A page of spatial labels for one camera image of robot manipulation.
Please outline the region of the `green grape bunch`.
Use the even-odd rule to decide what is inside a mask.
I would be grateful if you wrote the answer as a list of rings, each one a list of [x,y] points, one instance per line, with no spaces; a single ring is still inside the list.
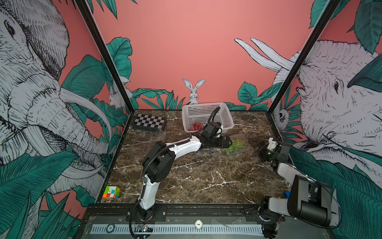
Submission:
[[[233,141],[233,144],[230,148],[227,148],[225,151],[227,154],[233,154],[239,152],[244,147],[244,144],[241,140],[236,139]]]

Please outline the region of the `red grape bunch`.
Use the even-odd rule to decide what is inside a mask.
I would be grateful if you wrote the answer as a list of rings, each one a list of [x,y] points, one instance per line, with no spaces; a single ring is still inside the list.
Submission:
[[[193,124],[192,124],[192,128],[191,128],[191,130],[192,131],[195,131],[195,130],[201,130],[201,129],[203,129],[203,124],[201,124],[200,122],[198,122],[198,121],[195,121]]]

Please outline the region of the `clear plastic clamshell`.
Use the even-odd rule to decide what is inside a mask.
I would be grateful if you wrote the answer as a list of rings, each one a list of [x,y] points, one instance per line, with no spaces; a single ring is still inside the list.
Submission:
[[[239,156],[245,154],[252,154],[254,152],[253,146],[249,143],[244,134],[231,135],[230,139],[232,145],[230,148],[225,149],[225,154],[228,156]]]
[[[158,141],[166,141],[166,132],[163,130],[158,131],[144,131],[143,141],[147,144],[147,147],[150,149]]]

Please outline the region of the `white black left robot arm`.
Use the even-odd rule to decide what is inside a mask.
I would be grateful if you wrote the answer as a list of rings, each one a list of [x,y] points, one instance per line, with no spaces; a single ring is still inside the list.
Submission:
[[[206,138],[199,134],[191,134],[188,138],[173,143],[156,142],[142,162],[143,187],[138,208],[144,212],[153,208],[159,184],[168,176],[176,159],[205,147],[230,148],[232,145],[228,136]]]

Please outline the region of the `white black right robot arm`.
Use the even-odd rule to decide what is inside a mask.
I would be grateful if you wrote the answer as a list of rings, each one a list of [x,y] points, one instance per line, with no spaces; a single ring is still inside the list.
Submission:
[[[290,185],[287,198],[267,197],[259,207],[259,215],[264,221],[276,216],[292,216],[314,226],[326,228],[331,223],[332,194],[330,186],[302,173],[288,163],[290,147],[272,137],[259,144],[259,156],[269,162],[273,171]]]

